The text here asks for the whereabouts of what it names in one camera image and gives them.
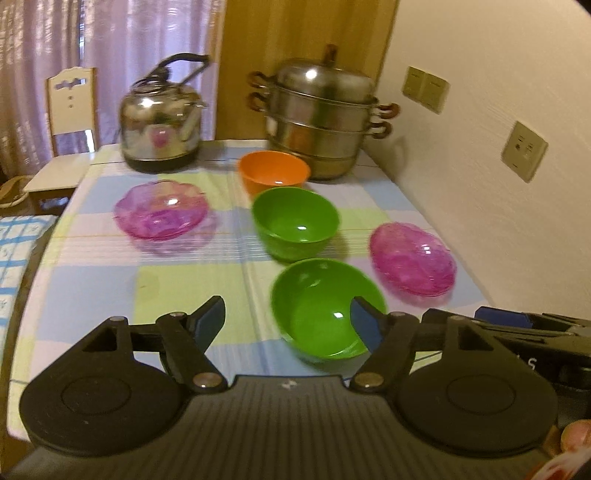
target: wooden door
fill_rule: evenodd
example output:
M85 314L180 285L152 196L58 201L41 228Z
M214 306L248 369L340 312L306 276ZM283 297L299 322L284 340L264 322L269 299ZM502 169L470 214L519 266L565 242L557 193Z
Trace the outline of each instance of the wooden door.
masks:
M228 0L220 59L216 138L264 138L264 117L246 107L253 70L283 60L320 60L338 46L337 66L377 79L397 0Z

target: electrical socket panel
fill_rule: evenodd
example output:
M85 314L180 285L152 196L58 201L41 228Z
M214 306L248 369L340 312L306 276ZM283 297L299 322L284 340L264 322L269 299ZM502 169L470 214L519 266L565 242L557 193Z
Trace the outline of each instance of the electrical socket panel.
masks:
M449 83L428 73L423 84L420 102L435 113L441 113L448 90Z
M415 67L409 67L404 80L402 93L410 99L422 103L435 113L441 113L449 90L449 83Z
M548 142L521 122L516 122L502 153L505 165L529 183L544 154Z
M404 81L404 87L402 87L402 93L418 102L426 76L427 74L424 71L409 67L406 80Z

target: wooden chair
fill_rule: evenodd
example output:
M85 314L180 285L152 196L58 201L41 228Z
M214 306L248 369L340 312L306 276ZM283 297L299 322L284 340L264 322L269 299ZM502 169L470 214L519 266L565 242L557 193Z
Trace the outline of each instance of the wooden chair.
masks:
M100 148L96 113L96 68L74 67L46 80L46 104L53 158L25 187L37 214L59 215L65 205L42 208L42 202L71 197ZM93 152L58 156L56 135L90 131Z

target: kettle handle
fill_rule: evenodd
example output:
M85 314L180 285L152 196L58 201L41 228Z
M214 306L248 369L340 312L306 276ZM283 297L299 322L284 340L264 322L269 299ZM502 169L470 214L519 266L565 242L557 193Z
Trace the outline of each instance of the kettle handle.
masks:
M157 70L165 68L167 65L170 65L172 62L179 61L179 60L195 61L195 62L203 63L203 65L200 68L193 70L189 74L189 76L187 76L186 78L181 80L178 83L179 85L184 85L185 83L193 80L203 70L205 70L207 67L209 67L209 63L210 63L209 55L197 55L196 53L176 53L175 55L171 55L170 57L167 57L163 61L158 63L158 66L153 71L151 71L148 74L148 76L154 75Z

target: chair backrest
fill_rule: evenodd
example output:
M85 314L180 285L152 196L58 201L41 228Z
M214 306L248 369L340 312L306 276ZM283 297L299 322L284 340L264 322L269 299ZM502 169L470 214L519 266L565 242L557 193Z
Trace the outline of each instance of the chair backrest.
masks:
M96 117L96 68L74 67L46 80L47 114L51 150L57 156L54 136L90 130L99 149Z

